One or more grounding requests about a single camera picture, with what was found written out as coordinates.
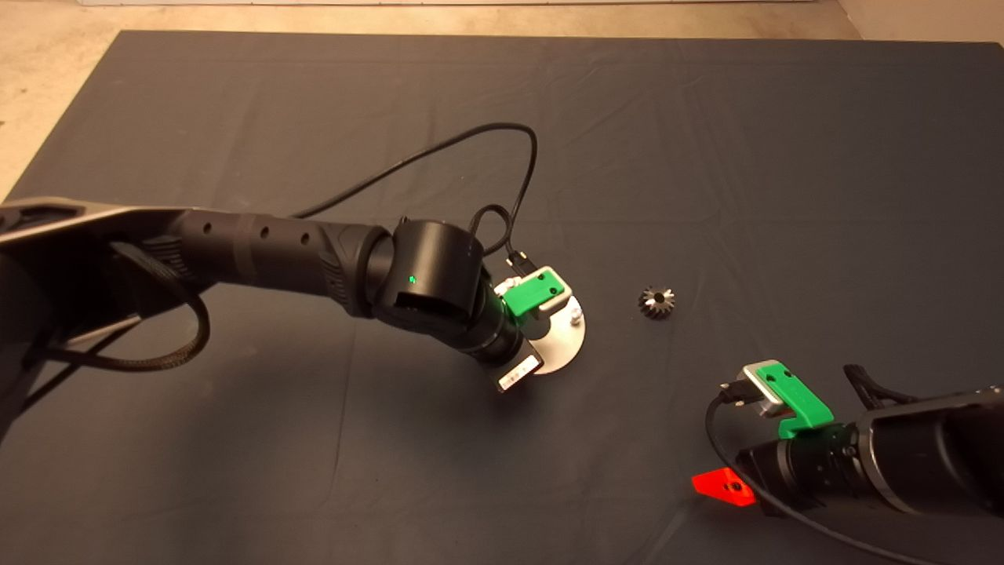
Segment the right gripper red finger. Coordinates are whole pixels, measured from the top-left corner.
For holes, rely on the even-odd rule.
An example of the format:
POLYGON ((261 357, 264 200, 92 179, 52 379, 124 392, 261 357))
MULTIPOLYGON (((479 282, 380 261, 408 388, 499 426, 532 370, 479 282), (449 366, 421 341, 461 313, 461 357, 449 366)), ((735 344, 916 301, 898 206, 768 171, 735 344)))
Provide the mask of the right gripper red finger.
POLYGON ((700 496, 714 498, 734 507, 755 505, 755 491, 731 468, 699 473, 693 476, 692 487, 700 496))

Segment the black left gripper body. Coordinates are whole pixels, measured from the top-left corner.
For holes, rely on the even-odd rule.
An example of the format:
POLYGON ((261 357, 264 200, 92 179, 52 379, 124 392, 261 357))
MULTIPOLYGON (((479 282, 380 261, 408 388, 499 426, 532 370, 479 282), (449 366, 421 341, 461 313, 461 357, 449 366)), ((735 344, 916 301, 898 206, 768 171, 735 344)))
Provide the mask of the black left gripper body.
POLYGON ((499 393, 512 390, 543 369, 542 355, 490 286, 477 290, 471 319, 452 337, 451 347, 473 358, 499 393))

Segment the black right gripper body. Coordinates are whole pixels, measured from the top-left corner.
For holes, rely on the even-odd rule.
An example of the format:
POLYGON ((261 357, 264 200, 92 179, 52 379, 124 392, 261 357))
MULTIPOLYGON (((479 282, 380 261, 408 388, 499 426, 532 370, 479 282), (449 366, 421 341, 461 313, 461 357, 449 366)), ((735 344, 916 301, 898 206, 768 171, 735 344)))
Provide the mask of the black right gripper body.
POLYGON ((829 425, 743 448, 737 468, 792 510, 875 507, 858 457, 856 425, 829 425))

